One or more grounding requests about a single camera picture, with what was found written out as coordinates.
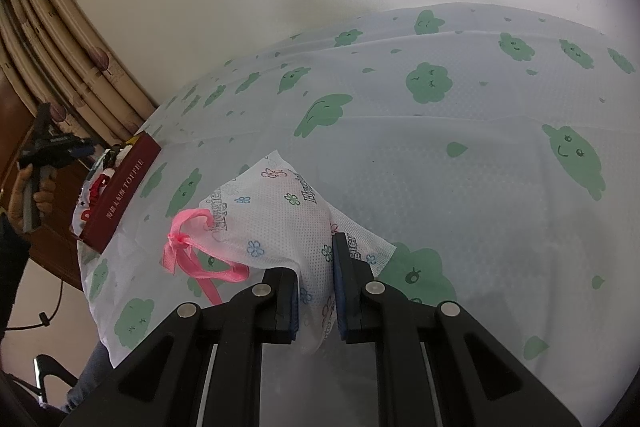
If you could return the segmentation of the person left hand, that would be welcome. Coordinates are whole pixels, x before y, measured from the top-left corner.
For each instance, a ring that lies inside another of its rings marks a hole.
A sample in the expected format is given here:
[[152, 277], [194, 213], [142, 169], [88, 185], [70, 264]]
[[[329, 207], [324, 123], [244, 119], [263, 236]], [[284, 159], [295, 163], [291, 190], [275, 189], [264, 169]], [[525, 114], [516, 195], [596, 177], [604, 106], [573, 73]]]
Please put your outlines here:
[[32, 187], [32, 165], [18, 170], [6, 210], [11, 227], [16, 233], [21, 234], [24, 231], [25, 210], [35, 213], [36, 208], [41, 218], [50, 215], [53, 211], [55, 182], [56, 170], [51, 169], [49, 174], [40, 180], [39, 190], [35, 191]]

